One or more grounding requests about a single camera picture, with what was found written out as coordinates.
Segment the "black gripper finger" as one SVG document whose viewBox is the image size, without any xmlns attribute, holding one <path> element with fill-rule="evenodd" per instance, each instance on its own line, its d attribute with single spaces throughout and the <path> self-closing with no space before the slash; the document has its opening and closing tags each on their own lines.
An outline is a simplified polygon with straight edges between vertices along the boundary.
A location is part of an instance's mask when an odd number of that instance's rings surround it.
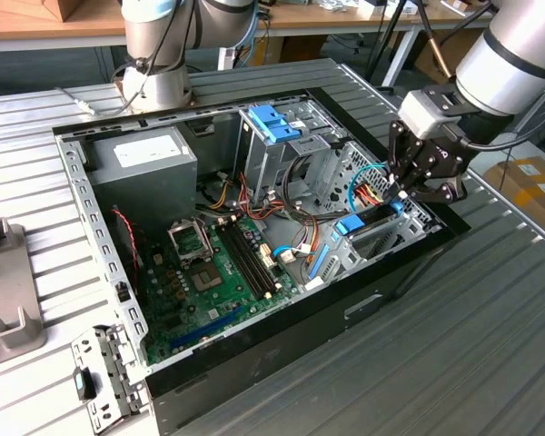
<svg viewBox="0 0 545 436">
<path fill-rule="evenodd" d="M 388 144 L 389 196 L 405 192 L 413 199 L 425 198 L 424 141 L 400 120 L 390 124 Z"/>
<path fill-rule="evenodd" d="M 467 190 L 460 177 L 444 179 L 435 187 L 422 183 L 403 191 L 415 202 L 422 203 L 456 203 L 467 198 Z"/>
</svg>

